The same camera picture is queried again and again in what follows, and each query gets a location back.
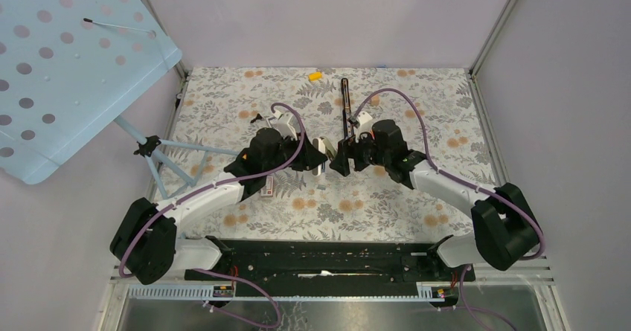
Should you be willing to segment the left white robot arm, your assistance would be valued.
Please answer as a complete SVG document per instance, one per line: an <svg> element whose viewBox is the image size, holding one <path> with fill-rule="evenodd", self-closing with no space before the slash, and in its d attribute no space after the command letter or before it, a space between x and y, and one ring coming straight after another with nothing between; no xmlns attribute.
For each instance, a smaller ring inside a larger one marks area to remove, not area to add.
<svg viewBox="0 0 631 331"><path fill-rule="evenodd" d="M144 285L172 270L202 269L212 279L226 277L231 261L219 247L207 238L182 235L213 212L256 195L277 171L320 174L335 149L327 138L308 138L296 124L301 124L297 114L276 112L271 125L259 129L213 181L160 202L135 200L109 247L120 262L120 277L135 277Z"/></svg>

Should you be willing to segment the white beige stapler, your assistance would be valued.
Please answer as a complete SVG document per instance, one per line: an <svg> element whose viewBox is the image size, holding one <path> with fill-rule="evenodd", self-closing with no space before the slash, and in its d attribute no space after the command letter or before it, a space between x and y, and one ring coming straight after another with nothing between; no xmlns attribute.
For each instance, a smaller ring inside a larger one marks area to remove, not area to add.
<svg viewBox="0 0 631 331"><path fill-rule="evenodd" d="M314 138L312 145L316 150L316 162L317 165L313 170L314 176L320 176L326 168L326 161L332 161L337 154L337 149L333 146L329 138L318 137Z"/></svg>

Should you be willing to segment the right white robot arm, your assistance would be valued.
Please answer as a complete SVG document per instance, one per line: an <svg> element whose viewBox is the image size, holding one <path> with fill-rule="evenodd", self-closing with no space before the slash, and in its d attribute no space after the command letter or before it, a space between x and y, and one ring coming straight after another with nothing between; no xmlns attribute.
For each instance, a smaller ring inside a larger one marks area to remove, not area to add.
<svg viewBox="0 0 631 331"><path fill-rule="evenodd" d="M392 119L374 120L363 112L352 122L356 133L338 142L332 170L348 176L352 170L382 167L396 183L428 193L471 218L471 232L432 246L426 268L434 279L445 280L466 264L487 263L505 271L540 244L542 231L516 185L475 184L433 167L427 154L408 147Z"/></svg>

